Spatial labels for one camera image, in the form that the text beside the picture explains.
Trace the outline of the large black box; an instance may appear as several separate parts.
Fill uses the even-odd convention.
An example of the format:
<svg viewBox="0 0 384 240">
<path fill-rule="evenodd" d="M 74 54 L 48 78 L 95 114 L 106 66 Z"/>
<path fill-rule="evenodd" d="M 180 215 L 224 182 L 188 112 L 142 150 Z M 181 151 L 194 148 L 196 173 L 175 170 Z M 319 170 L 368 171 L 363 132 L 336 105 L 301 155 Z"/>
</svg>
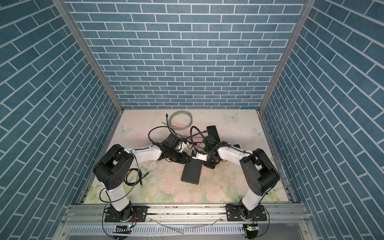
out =
<svg viewBox="0 0 384 240">
<path fill-rule="evenodd" d="M 181 181 L 184 183 L 198 185 L 200 181 L 203 161 L 191 159 L 189 163 L 185 164 Z"/>
</svg>

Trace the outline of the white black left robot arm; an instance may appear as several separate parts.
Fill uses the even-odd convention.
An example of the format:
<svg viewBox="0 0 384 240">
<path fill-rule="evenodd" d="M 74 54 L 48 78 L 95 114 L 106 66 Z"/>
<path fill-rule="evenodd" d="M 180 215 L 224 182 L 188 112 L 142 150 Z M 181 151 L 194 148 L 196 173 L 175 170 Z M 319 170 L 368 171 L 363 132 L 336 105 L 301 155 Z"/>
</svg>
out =
<svg viewBox="0 0 384 240">
<path fill-rule="evenodd" d="M 188 146 L 187 140 L 175 134 L 170 134 L 161 143 L 153 143 L 147 147 L 124 148 L 119 144 L 113 145 L 93 168 L 93 173 L 104 185 L 109 198 L 103 202 L 111 204 L 118 213 L 125 211 L 131 201 L 123 184 L 132 163 L 168 159 L 175 163 L 186 164 L 190 162 L 188 154 L 184 152 Z"/>
</svg>

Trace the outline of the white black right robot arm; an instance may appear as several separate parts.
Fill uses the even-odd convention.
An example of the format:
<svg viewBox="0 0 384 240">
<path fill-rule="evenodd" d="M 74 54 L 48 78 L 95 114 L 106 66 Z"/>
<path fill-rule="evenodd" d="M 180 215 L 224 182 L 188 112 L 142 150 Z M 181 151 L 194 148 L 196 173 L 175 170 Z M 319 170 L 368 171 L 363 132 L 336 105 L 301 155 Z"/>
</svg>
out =
<svg viewBox="0 0 384 240">
<path fill-rule="evenodd" d="M 241 199 L 241 205 L 248 212 L 258 207 L 264 196 L 280 180 L 279 172 L 262 149 L 244 150 L 227 142 L 221 142 L 205 147 L 205 154 L 208 159 L 213 159 L 215 162 L 229 161 L 241 166 L 249 187 Z"/>
</svg>

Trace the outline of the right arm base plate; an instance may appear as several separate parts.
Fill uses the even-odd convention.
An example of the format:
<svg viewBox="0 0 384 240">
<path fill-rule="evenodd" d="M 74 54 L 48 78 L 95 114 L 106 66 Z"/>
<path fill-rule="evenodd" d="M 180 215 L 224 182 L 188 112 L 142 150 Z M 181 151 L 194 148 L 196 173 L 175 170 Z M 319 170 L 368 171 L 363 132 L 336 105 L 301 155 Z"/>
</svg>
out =
<svg viewBox="0 0 384 240">
<path fill-rule="evenodd" d="M 228 222 L 239 221 L 266 221 L 267 215 L 263 205 L 257 206 L 253 210 L 248 210 L 244 205 L 226 204 L 226 215 Z"/>
</svg>

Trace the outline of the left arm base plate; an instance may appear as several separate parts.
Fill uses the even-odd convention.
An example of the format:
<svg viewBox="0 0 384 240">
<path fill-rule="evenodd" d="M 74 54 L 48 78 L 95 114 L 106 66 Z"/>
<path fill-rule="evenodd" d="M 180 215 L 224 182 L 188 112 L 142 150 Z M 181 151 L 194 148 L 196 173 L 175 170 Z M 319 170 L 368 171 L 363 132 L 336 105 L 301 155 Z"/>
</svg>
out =
<svg viewBox="0 0 384 240">
<path fill-rule="evenodd" d="M 148 206 L 128 205 L 118 212 L 114 207 L 108 206 L 104 211 L 104 221 L 107 223 L 144 222 L 148 213 Z"/>
</svg>

